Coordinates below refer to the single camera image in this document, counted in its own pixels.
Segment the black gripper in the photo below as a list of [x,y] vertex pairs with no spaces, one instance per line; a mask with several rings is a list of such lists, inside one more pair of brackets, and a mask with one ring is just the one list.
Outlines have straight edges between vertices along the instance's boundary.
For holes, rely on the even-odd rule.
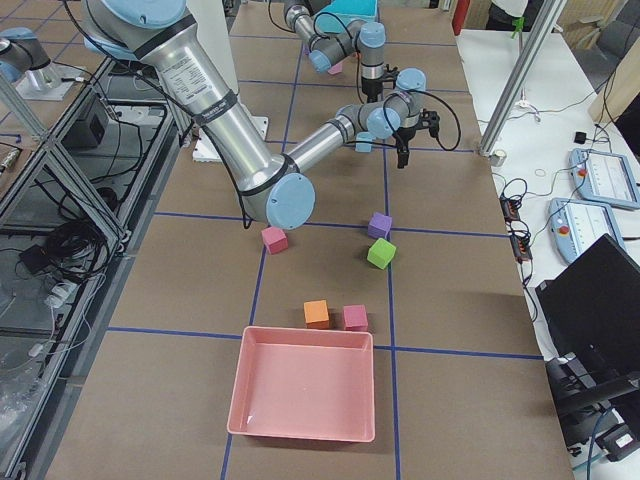
[[388,64],[377,66],[361,66],[361,91],[366,96],[367,103],[378,102],[383,95],[384,84],[391,83],[395,87],[399,70]]
[[439,138],[440,116],[436,111],[422,109],[418,114],[407,117],[393,134],[397,153],[397,167],[405,168],[409,163],[409,144],[417,132],[427,130],[429,135]]

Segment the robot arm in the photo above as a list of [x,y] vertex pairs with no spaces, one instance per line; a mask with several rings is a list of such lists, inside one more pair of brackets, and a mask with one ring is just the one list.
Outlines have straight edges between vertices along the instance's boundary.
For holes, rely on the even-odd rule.
[[291,230],[311,216],[316,193],[306,171],[344,145],[371,147],[397,139],[399,164],[419,127],[427,77],[417,68],[395,76],[388,96],[347,105],[287,153],[264,143],[237,93],[197,37],[184,1],[86,1],[87,42],[114,58],[152,66],[163,88],[213,143],[232,180],[243,215]]
[[301,39],[318,73],[327,73],[351,56],[358,59],[359,97],[382,99],[384,84],[398,70],[384,60],[386,29],[376,1],[285,1],[285,25]]

